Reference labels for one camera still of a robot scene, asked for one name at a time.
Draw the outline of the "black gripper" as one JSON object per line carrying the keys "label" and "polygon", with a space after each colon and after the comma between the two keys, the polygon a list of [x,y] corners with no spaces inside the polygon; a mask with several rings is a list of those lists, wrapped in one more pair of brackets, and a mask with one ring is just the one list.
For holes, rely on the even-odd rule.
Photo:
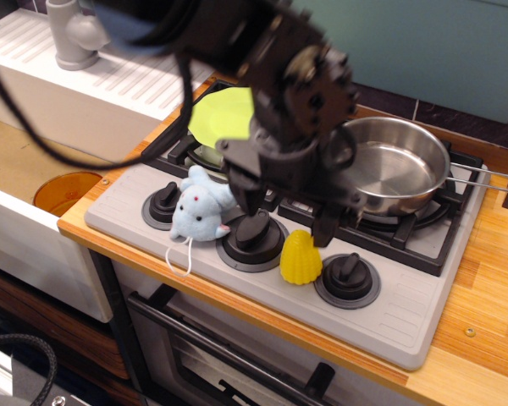
{"label": "black gripper", "polygon": [[347,55],[306,16],[277,12],[237,76],[252,91],[250,137],[219,140],[217,149],[238,206],[254,216],[269,189],[319,204],[313,243],[327,247],[351,214],[349,207],[325,199],[329,171],[351,160],[351,143],[336,134],[356,110]]}

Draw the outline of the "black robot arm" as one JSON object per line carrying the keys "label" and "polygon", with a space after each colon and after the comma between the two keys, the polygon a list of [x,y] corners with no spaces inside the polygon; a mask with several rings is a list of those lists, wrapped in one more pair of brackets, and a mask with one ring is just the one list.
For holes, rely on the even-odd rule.
{"label": "black robot arm", "polygon": [[351,69],[308,13],[288,1],[98,1],[95,12],[116,47],[196,60],[251,89],[248,139],[216,144],[243,211],[269,190],[307,204],[317,247],[361,215],[366,200],[345,178],[356,155],[344,126],[356,110]]}

